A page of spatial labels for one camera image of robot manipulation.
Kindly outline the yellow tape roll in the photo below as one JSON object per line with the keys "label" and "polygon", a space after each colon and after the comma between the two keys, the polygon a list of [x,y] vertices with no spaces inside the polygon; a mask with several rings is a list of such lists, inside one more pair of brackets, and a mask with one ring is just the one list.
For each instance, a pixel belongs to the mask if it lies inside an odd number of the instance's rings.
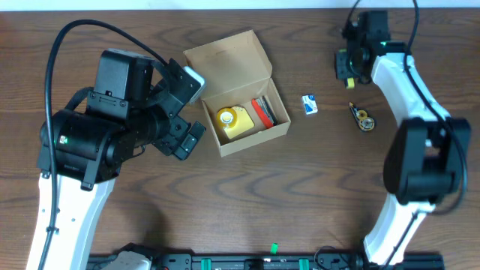
{"label": "yellow tape roll", "polygon": [[221,128],[232,128],[237,121],[237,113],[232,107],[223,108],[217,112],[217,123]]}

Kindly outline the black correction tape dispenser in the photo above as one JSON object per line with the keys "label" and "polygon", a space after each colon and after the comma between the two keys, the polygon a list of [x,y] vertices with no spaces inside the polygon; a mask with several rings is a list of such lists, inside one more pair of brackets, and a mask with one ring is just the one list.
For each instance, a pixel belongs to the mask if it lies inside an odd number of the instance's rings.
{"label": "black correction tape dispenser", "polygon": [[349,102],[349,109],[361,131],[370,132],[375,128],[376,122],[368,115],[366,110],[359,109],[353,102]]}

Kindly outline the brown cardboard box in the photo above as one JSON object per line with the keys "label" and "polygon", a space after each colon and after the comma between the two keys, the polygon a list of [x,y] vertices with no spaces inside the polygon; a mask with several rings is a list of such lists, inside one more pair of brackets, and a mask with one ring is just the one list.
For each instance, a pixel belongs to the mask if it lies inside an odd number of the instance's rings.
{"label": "brown cardboard box", "polygon": [[[225,157],[287,133],[291,119],[272,79],[272,63],[254,31],[249,30],[184,51],[190,68],[205,78],[199,96],[208,126]],[[267,128],[252,100],[264,98],[277,124]],[[243,107],[253,127],[229,139],[217,121],[223,108]]]}

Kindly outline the yellow sticky notepad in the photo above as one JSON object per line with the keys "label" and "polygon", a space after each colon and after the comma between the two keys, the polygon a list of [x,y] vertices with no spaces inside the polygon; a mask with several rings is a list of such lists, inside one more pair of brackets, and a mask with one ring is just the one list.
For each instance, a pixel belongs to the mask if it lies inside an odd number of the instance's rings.
{"label": "yellow sticky notepad", "polygon": [[237,113],[238,121],[234,127],[222,128],[223,132],[225,133],[228,139],[233,139],[238,135],[241,135],[244,132],[249,131],[255,126],[252,118],[248,114],[248,111],[244,107],[232,106],[232,108]]}

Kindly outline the yellow highlighter pen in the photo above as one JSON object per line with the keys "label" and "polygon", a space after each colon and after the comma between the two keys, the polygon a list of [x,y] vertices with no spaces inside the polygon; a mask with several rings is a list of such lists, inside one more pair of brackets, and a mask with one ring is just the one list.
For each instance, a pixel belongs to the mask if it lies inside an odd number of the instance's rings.
{"label": "yellow highlighter pen", "polygon": [[345,86],[347,89],[353,89],[355,87],[355,80],[353,78],[345,79]]}

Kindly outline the white blue staples box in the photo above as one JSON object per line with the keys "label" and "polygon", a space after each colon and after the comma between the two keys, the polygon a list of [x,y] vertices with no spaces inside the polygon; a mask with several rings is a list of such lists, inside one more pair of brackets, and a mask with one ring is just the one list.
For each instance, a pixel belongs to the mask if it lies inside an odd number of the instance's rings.
{"label": "white blue staples box", "polygon": [[315,96],[312,94],[306,94],[301,97],[304,105],[304,111],[306,115],[312,115],[318,113],[318,106]]}

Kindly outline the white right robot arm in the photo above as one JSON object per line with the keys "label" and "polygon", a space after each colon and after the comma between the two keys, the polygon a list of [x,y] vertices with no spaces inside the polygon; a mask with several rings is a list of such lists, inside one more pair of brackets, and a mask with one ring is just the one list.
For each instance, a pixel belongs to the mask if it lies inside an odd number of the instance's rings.
{"label": "white right robot arm", "polygon": [[410,42],[391,39],[388,14],[365,11],[342,31],[346,48],[335,55],[335,72],[347,88],[377,85],[397,122],[382,179],[387,196],[373,229],[351,255],[349,269],[442,269],[437,253],[407,253],[422,221],[439,216],[449,194],[462,197],[468,183],[471,127],[454,118],[420,77]]}

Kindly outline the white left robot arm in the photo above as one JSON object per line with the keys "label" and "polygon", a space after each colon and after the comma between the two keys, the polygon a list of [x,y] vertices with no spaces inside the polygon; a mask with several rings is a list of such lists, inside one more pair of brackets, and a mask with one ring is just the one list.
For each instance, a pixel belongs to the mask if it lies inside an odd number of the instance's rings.
{"label": "white left robot arm", "polygon": [[191,67],[105,50],[94,86],[40,129],[39,209],[29,269],[84,269],[122,164],[154,146],[185,160],[205,133],[180,115],[206,81]]}

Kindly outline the red black stapler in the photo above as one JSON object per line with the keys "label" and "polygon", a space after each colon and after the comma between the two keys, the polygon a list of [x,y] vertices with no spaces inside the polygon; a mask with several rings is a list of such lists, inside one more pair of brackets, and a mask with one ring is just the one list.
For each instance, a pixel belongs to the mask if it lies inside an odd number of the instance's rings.
{"label": "red black stapler", "polygon": [[263,125],[269,129],[278,124],[278,120],[265,96],[254,98],[251,105]]}

